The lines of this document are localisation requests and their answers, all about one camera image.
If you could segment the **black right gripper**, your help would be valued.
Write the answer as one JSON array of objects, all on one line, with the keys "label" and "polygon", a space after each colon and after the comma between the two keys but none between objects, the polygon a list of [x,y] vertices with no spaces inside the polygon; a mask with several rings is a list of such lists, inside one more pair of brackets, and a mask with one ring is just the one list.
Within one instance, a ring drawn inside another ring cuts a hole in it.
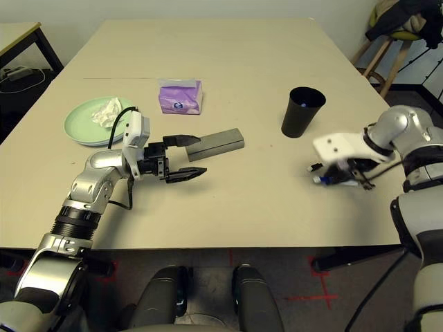
[{"label": "black right gripper", "polygon": [[371,190],[375,185],[368,180],[365,174],[372,171],[377,165],[377,162],[370,159],[339,160],[327,167],[325,183],[326,185],[357,185],[365,190]]}]

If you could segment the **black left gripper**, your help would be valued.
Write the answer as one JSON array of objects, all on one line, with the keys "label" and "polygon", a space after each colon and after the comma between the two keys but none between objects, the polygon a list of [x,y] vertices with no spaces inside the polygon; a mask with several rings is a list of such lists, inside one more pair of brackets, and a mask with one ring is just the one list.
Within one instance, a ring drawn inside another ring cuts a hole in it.
[{"label": "black left gripper", "polygon": [[205,167],[185,167],[177,171],[169,171],[169,159],[166,156],[168,147],[187,147],[198,143],[201,138],[192,135],[164,136],[163,142],[151,142],[143,150],[143,157],[138,161],[138,170],[141,175],[151,174],[159,177],[166,183],[189,181],[201,176]]}]

